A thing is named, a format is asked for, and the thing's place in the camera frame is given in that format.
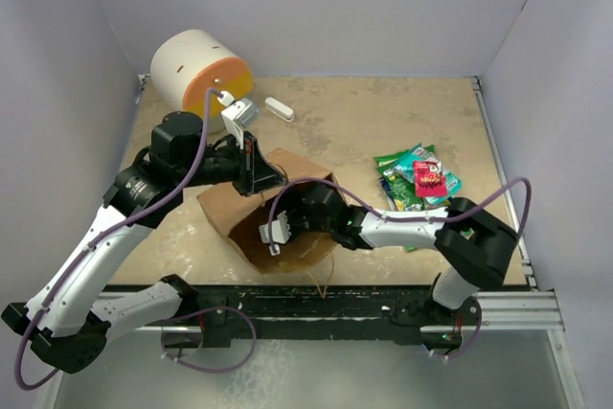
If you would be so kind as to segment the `green yellow candy bag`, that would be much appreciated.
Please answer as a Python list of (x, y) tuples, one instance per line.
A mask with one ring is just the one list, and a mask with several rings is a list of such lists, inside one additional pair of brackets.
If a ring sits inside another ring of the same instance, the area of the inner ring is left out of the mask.
[(398, 211), (422, 211), (424, 201), (417, 196), (415, 185), (392, 170), (383, 172), (383, 178)]

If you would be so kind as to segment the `teal snack packet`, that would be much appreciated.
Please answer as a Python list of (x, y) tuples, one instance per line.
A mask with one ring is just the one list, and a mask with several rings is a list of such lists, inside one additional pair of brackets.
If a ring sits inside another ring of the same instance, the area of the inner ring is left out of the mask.
[(423, 147), (422, 145), (417, 145), (409, 151), (403, 153), (392, 166), (392, 170), (414, 184), (413, 163), (415, 161), (425, 160), (439, 161), (442, 164), (442, 169), (445, 174), (446, 187), (448, 189), (448, 196), (443, 198), (423, 198), (423, 201), (425, 201), (429, 206), (439, 206), (446, 200), (450, 199), (462, 188), (462, 181), (437, 158), (433, 151), (431, 151), (429, 148)]

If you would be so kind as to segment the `red snack packet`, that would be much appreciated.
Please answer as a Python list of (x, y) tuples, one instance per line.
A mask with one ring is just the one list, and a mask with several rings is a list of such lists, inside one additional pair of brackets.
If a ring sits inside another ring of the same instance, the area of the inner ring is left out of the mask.
[(415, 161), (413, 174), (418, 197), (443, 198), (448, 196), (445, 174), (439, 161)]

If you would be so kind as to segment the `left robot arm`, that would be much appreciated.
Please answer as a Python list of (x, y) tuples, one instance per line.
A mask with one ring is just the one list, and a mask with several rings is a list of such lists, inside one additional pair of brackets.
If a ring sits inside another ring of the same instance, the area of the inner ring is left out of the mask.
[(105, 193), (89, 231), (55, 276), (26, 303), (1, 314), (21, 337), (14, 368), (25, 350), (67, 374), (91, 364), (112, 340), (171, 319), (190, 323), (198, 293), (177, 275), (114, 301), (99, 296), (132, 251), (183, 202), (188, 187), (230, 184), (241, 196), (285, 185), (285, 176), (261, 154), (248, 131), (207, 144), (202, 120), (171, 112), (151, 131), (149, 146), (122, 170)]

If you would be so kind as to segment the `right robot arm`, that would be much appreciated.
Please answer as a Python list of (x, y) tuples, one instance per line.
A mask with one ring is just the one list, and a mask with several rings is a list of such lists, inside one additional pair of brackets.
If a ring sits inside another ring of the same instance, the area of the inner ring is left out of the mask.
[(282, 209), (291, 239), (324, 233), (352, 251), (409, 246), (439, 252), (449, 268), (435, 279), (425, 303), (437, 324), (449, 323), (477, 291), (503, 285), (518, 241), (509, 225), (464, 197), (437, 209), (386, 212), (349, 205), (322, 182), (290, 195)]

